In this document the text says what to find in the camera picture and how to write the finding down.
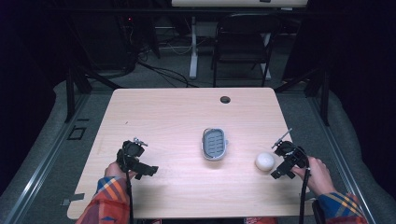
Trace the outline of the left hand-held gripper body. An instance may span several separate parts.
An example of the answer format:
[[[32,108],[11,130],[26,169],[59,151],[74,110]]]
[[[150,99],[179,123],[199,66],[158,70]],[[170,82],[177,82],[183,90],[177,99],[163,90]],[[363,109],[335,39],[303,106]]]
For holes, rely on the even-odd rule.
[[[158,166],[150,166],[139,160],[145,151],[144,146],[140,146],[139,142],[124,141],[116,159],[121,170],[125,173],[135,172],[134,178],[137,180],[140,180],[143,175],[153,176],[159,169]]]

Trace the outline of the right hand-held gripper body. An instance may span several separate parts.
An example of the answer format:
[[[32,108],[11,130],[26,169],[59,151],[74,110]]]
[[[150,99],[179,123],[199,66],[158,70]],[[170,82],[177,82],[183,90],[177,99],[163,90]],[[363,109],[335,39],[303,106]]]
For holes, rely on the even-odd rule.
[[[275,147],[276,150],[274,153],[282,157],[283,161],[271,173],[274,179],[279,179],[283,175],[293,179],[295,174],[291,169],[294,166],[298,166],[299,168],[306,168],[308,166],[308,158],[302,147],[298,147],[290,141],[279,141],[275,143]]]

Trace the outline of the white round soap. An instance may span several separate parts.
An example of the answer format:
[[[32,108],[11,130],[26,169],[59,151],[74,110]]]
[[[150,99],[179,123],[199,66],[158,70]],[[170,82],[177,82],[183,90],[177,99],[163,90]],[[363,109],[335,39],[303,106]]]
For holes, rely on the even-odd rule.
[[[256,157],[255,165],[259,170],[269,172],[275,165],[275,159],[270,153],[263,152]]]

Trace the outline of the grey soap dish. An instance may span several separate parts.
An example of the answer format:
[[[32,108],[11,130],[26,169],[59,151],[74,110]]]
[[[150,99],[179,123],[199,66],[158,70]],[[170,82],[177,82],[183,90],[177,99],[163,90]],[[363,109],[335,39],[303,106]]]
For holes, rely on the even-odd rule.
[[[202,151],[209,161],[221,160],[227,152],[228,141],[225,132],[220,128],[208,128],[204,130],[202,137]]]

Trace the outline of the person's left hand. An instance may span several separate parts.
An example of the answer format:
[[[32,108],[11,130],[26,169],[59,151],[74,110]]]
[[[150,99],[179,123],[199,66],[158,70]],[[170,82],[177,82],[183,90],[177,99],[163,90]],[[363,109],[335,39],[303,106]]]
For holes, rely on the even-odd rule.
[[[135,177],[135,172],[133,171],[129,171],[128,173],[123,172],[120,166],[118,165],[118,163],[114,161],[111,162],[105,169],[105,176],[117,176],[117,177],[132,179]]]

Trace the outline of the person's right hand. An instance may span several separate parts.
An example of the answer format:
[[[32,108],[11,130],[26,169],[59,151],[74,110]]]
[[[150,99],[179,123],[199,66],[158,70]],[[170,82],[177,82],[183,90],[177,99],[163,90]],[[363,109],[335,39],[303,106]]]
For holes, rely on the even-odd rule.
[[[307,186],[316,195],[329,194],[336,192],[330,171],[326,164],[315,157],[308,157],[310,176],[308,177]]]

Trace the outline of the black metal stand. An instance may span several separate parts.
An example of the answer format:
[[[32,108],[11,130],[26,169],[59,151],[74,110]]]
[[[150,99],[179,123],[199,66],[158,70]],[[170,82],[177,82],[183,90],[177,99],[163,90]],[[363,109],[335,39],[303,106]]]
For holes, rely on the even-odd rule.
[[[108,86],[112,90],[120,89],[120,85],[100,76],[88,67],[71,63],[65,80],[67,102],[66,122],[69,122],[76,113],[75,88],[78,88],[78,90],[83,94],[91,93],[92,85],[88,81],[89,77]]]
[[[306,97],[315,97],[318,91],[320,94],[319,116],[326,126],[329,126],[328,121],[328,108],[330,96],[330,74],[324,68],[315,68],[311,71],[286,81],[280,87],[275,88],[276,93],[281,93],[289,88],[297,85],[298,83],[307,80],[308,84],[304,89]]]

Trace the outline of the black floor tape square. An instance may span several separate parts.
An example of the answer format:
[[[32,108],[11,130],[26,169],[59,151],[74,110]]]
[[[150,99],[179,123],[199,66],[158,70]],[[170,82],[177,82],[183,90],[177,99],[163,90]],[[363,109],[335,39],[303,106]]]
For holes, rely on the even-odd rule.
[[[86,132],[86,127],[74,126],[67,136],[68,140],[81,140]]]

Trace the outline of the grey tape strip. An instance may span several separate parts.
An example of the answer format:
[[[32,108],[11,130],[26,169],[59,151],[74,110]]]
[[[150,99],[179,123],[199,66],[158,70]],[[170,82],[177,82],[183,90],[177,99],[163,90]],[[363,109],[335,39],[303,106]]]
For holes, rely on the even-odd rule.
[[[62,199],[61,206],[68,206],[71,202],[81,201],[85,197],[84,193],[74,194],[70,198]]]

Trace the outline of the black folding chair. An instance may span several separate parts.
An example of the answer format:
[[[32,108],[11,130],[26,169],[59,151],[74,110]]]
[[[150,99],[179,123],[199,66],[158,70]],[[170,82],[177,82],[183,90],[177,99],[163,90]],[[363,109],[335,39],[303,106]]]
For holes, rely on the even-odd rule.
[[[235,13],[220,19],[215,34],[211,69],[217,86],[218,64],[263,64],[262,86],[271,61],[274,38],[282,28],[280,18],[271,14]]]

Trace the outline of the white desk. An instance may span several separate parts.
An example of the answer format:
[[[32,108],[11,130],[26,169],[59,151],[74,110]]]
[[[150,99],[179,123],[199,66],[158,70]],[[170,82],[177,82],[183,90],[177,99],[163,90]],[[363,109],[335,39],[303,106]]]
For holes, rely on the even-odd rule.
[[[293,8],[306,7],[308,0],[171,0],[172,7],[181,9],[215,9],[215,8],[286,8],[286,12]],[[191,79],[197,78],[198,49],[196,16],[191,16]]]

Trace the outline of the aluminium floor rail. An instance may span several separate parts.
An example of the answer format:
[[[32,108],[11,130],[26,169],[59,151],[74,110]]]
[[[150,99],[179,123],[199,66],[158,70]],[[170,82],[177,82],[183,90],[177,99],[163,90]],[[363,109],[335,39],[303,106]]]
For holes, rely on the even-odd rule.
[[[326,139],[330,145],[330,153],[332,154],[332,161],[335,163],[338,174],[341,176],[346,189],[358,197],[361,203],[361,210],[363,211],[368,223],[377,224],[377,222],[375,221],[375,217],[370,207],[368,206],[367,200],[364,197],[363,191],[361,190],[361,186],[358,184],[356,178],[352,174],[351,169],[347,164],[347,159],[344,153],[342,152],[341,147],[337,142],[331,127],[327,126],[324,123],[320,115],[319,102],[315,98],[308,98],[307,102],[309,103],[311,109],[313,110],[314,116],[318,121],[320,129],[324,132],[326,136]]]
[[[56,99],[27,157],[0,196],[0,224],[19,224],[24,220],[36,195],[49,179],[62,152],[61,146],[67,142],[67,135],[72,132],[90,98],[87,94],[78,97],[75,114],[67,122],[64,121],[66,100],[63,97]]]

